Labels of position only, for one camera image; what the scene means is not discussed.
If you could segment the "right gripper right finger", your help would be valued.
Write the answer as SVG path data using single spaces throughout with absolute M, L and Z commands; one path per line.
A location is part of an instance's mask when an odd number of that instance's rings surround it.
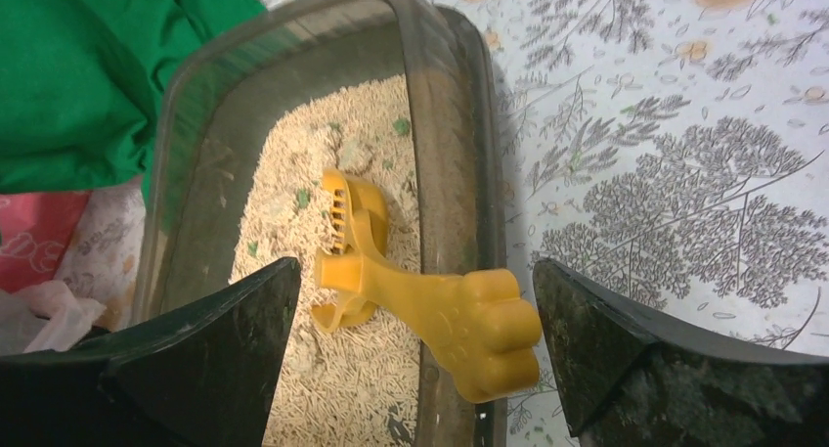
M 828 361 L 719 335 L 552 259 L 533 285 L 561 408 L 584 446 L 824 446 Z

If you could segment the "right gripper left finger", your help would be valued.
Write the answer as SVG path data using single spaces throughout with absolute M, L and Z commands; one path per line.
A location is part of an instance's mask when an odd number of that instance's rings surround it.
M 279 259 L 66 352 L 1 361 L 5 446 L 258 446 L 300 291 Z

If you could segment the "yellow litter scoop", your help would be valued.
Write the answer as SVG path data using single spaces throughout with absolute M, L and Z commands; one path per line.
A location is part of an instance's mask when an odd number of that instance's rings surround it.
M 362 325 L 382 307 L 422 340 L 469 402 L 506 397 L 539 381 L 534 347 L 541 319 L 509 270 L 405 270 L 385 255 L 389 216 L 380 189 L 336 168 L 324 170 L 322 187 L 332 195 L 333 244 L 318 250 L 314 278 L 317 287 L 336 292 L 336 301 L 311 307 L 319 330 Z

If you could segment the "trash bin with plastic liner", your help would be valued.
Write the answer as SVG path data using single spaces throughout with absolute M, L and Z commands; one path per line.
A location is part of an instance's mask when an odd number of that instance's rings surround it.
M 94 298 L 77 297 L 62 281 L 1 292 L 1 354 L 67 351 L 105 313 Z

